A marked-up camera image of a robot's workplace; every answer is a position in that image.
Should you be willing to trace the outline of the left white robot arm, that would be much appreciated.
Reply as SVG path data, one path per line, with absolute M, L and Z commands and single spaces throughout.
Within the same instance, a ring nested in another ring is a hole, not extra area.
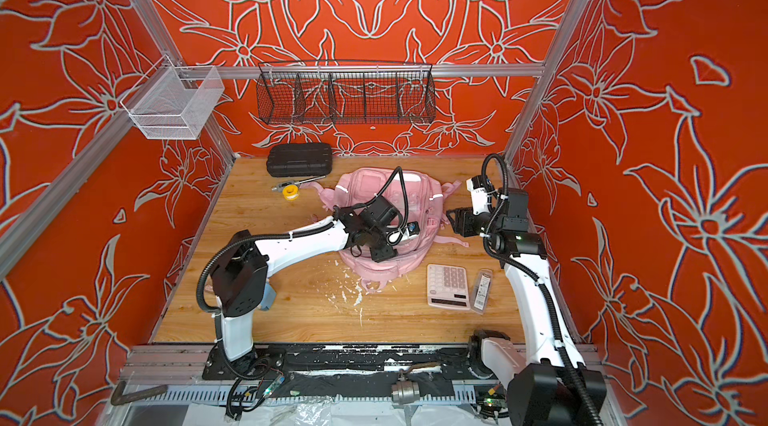
M 253 351 L 253 314 L 274 296 L 269 279 L 283 269 L 320 256 L 366 248 L 380 263 L 397 256 L 408 232 L 409 204 L 400 167 L 373 198 L 333 213 L 308 227 L 282 234 L 233 239 L 204 266 L 196 285 L 199 308 L 215 321 L 216 344 L 229 367 Z

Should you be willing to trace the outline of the pink desk calculator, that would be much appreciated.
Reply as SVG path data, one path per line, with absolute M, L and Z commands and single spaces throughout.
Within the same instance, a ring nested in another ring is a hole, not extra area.
M 427 266 L 427 304 L 431 307 L 468 311 L 470 297 L 465 268 L 439 264 Z

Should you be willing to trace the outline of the pink student backpack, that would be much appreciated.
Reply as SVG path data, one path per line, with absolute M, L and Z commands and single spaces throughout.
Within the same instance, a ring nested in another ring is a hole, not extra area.
M 363 290 L 378 293 L 417 269 L 433 245 L 468 245 L 441 234 L 449 223 L 445 202 L 461 186 L 460 181 L 441 183 L 416 171 L 360 168 L 342 175 L 334 188 L 323 188 L 317 182 L 305 187 L 317 192 L 325 209 L 342 213 L 355 226 L 390 226 L 401 228 L 403 233 L 409 222 L 419 224 L 420 234 L 400 240 L 395 246 L 398 256 L 391 260 L 375 263 L 367 247 L 360 249 L 354 244 L 341 252 L 342 261 L 359 276 Z

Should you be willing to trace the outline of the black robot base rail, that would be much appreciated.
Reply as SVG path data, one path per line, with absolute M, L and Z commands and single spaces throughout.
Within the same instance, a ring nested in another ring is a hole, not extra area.
M 214 346 L 203 369 L 206 381 L 251 376 L 262 387 L 281 372 L 285 383 L 279 397 L 291 390 L 301 396 L 344 398 L 390 395 L 403 379 L 419 386 L 423 396 L 451 396 L 454 385 L 498 380 L 480 364 L 479 354 L 465 343 L 262 343 L 231 367 Z

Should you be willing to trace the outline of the light blue pencil sharpener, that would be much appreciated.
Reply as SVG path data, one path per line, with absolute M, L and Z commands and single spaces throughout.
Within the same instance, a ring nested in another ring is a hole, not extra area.
M 266 283 L 264 286 L 262 300 L 258 305 L 258 309 L 261 311 L 269 311 L 273 307 L 275 299 L 276 291 L 269 283 Z

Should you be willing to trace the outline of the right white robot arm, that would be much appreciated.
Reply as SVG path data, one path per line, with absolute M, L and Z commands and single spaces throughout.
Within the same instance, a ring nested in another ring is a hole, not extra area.
M 548 254 L 529 230 L 528 196 L 509 183 L 499 154 L 488 155 L 467 186 L 472 204 L 447 213 L 453 231 L 478 237 L 511 285 L 525 335 L 519 351 L 504 334 L 478 330 L 470 338 L 473 370 L 494 376 L 513 425 L 600 425 L 607 396 L 603 375 L 590 369 L 568 331 L 553 291 Z

